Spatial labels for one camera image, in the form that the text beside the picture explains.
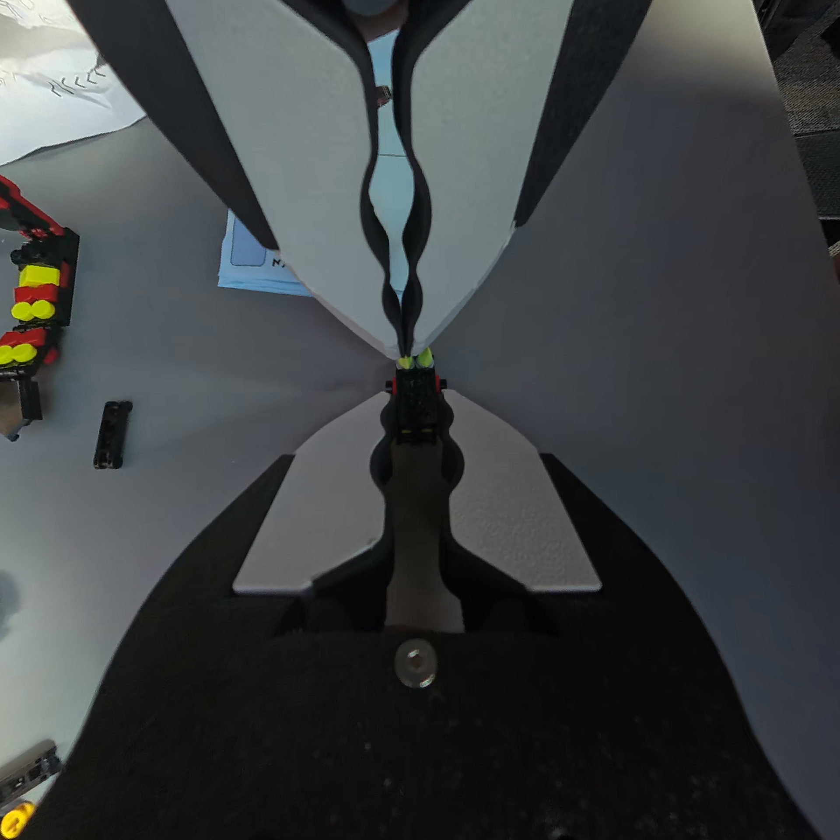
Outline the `grey toy beam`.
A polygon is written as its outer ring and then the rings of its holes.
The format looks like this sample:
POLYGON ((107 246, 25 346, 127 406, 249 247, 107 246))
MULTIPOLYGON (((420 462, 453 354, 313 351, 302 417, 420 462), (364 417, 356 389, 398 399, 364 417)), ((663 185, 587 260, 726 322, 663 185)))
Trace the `grey toy beam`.
POLYGON ((1 767, 1 807, 22 799, 35 787, 62 771, 57 745, 51 739, 38 742, 1 767))

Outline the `torn white paper bag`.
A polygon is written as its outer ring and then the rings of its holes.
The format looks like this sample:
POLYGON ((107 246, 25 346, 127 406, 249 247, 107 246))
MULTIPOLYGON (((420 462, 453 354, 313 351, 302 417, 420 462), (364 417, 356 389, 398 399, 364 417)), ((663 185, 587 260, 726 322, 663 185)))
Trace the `torn white paper bag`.
POLYGON ((67 2, 1 2, 2 165, 144 116, 67 2))

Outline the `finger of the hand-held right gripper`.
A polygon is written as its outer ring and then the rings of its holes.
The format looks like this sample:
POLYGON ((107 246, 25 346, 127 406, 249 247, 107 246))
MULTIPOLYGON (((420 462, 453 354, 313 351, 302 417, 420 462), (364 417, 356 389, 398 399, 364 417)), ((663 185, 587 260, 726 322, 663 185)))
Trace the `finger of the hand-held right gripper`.
POLYGON ((386 357, 399 353, 389 238, 371 204, 371 55, 343 2, 167 3, 300 282, 386 357))
POLYGON ((405 339, 420 354, 508 246, 572 1, 410 2, 393 52, 415 179, 405 339))

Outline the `black red toy snake head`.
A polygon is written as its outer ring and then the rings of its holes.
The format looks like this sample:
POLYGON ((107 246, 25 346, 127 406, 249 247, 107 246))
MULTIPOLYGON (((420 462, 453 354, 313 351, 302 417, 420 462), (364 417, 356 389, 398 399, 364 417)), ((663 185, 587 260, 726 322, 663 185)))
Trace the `black red toy snake head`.
POLYGON ((435 445, 438 441, 439 403, 446 381, 436 372, 434 353, 396 360, 385 389, 393 403, 393 442, 396 445, 435 445))

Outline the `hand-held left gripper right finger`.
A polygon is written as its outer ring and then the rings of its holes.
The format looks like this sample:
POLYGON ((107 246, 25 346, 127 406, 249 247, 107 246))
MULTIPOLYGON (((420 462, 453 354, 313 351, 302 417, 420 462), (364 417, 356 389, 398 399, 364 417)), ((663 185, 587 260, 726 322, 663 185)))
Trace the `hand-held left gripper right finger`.
POLYGON ((449 496, 456 544, 533 593, 592 593, 602 581, 536 447, 454 390, 449 435, 460 461, 449 496))

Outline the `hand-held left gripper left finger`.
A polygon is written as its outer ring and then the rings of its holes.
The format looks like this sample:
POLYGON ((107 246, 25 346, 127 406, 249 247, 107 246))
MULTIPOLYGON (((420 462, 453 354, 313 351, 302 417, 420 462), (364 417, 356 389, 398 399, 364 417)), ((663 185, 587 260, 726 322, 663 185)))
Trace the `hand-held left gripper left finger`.
POLYGON ((237 594, 300 594, 385 536, 390 403, 373 395, 295 452, 235 580, 237 594))

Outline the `red yellow toy snake body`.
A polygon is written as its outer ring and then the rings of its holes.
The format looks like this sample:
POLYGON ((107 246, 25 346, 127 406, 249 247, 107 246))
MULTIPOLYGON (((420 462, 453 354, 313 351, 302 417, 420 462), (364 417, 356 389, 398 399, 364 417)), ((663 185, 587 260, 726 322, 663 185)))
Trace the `red yellow toy snake body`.
POLYGON ((37 376, 58 361, 70 326, 80 238, 30 202, 1 177, 2 231, 23 243, 9 258, 17 270, 14 326, 2 332, 2 438, 18 440, 24 428, 43 418, 37 376))

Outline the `blue instruction booklet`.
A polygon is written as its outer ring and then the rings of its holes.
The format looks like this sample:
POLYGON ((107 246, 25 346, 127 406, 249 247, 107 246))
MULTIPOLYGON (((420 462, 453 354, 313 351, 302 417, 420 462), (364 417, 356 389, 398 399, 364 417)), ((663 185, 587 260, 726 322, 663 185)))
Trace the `blue instruction booklet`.
MULTIPOLYGON (((379 149, 369 195, 390 243, 390 283, 402 299, 408 275, 403 230, 413 204, 414 179, 396 130, 392 101, 392 54, 396 37, 397 31, 393 31, 368 45, 380 94, 377 110, 379 149)), ((227 211, 218 285, 293 297, 311 296, 280 253, 259 245, 232 211, 227 211)))

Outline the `black toy beam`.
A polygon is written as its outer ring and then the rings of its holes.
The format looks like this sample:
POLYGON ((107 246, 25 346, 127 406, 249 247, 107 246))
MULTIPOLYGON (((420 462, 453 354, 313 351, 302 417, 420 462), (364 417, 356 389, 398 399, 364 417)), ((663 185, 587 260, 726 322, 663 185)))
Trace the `black toy beam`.
POLYGON ((92 465, 94 469, 120 469, 128 433, 131 401, 108 401, 101 413, 98 439, 92 465))

